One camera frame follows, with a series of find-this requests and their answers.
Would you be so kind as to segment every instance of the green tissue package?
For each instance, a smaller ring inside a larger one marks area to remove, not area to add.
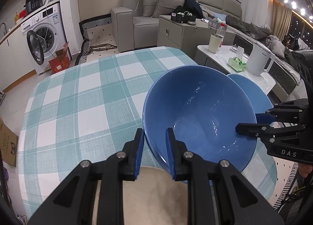
[[[231,66],[237,72],[245,71],[247,67],[247,64],[243,62],[241,58],[238,58],[238,57],[229,58],[227,64]]]

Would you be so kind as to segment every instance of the electric kettle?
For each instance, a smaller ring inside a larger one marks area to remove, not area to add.
[[[271,61],[265,69],[269,58]],[[246,70],[255,76],[260,76],[262,72],[268,72],[270,70],[274,60],[275,55],[265,45],[257,41],[253,43],[253,49],[248,58]]]

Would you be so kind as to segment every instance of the washing machine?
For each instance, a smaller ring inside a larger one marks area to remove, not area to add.
[[[67,42],[60,4],[45,7],[27,19],[21,25],[21,29],[34,59],[36,73],[39,75],[49,69],[49,61],[57,56],[55,51],[63,49]]]

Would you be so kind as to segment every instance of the blue gripper pad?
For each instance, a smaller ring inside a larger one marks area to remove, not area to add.
[[[175,161],[174,161],[174,153],[173,153],[172,144],[170,140],[170,134],[168,132],[168,129],[165,132],[165,143],[166,143],[166,149],[167,149],[168,166],[170,168],[170,174],[172,176],[172,179],[174,180],[176,177]]]
[[[141,134],[140,134],[140,138],[139,138],[139,144],[138,144],[138,148],[137,148],[136,156],[135,156],[135,168],[134,168],[135,179],[137,179],[137,176],[139,175],[144,143],[145,143],[145,133],[143,130],[141,130]]]
[[[257,123],[267,123],[271,124],[275,122],[275,118],[272,117],[269,113],[264,114],[255,114]]]

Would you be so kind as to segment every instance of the plaid tablecloth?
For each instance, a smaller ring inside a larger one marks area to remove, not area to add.
[[[18,143],[18,176],[28,216],[82,160],[120,151],[142,127],[152,83],[169,69],[195,64],[178,49],[124,52],[61,71],[41,81],[26,107]],[[160,167],[145,143],[142,166]],[[258,141],[243,174],[265,197],[277,171]]]

